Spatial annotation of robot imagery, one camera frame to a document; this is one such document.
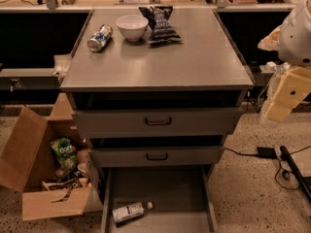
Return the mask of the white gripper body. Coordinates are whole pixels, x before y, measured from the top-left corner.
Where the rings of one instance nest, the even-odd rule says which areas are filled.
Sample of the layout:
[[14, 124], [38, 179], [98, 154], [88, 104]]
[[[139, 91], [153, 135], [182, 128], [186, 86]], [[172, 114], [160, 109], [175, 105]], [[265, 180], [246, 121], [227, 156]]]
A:
[[278, 50], [279, 33], [280, 33], [280, 27], [276, 27], [267, 36], [265, 36], [263, 39], [259, 41], [258, 48], [260, 50], [267, 50], [267, 51]]

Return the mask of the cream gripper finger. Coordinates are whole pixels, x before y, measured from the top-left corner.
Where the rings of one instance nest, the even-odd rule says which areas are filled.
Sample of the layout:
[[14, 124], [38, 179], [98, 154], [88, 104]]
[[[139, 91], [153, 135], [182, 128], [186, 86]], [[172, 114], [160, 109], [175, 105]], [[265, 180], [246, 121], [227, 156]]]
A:
[[274, 77], [263, 106], [263, 120], [283, 122], [294, 108], [311, 93], [311, 70], [295, 67]]

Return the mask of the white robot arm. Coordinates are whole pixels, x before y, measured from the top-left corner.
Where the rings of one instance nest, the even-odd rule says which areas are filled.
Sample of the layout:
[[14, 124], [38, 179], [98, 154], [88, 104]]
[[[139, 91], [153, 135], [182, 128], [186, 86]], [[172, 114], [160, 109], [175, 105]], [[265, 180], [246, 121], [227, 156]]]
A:
[[300, 0], [283, 23], [261, 39], [258, 48], [277, 50], [290, 68], [270, 79], [260, 111], [261, 123], [283, 122], [311, 93], [311, 0]]

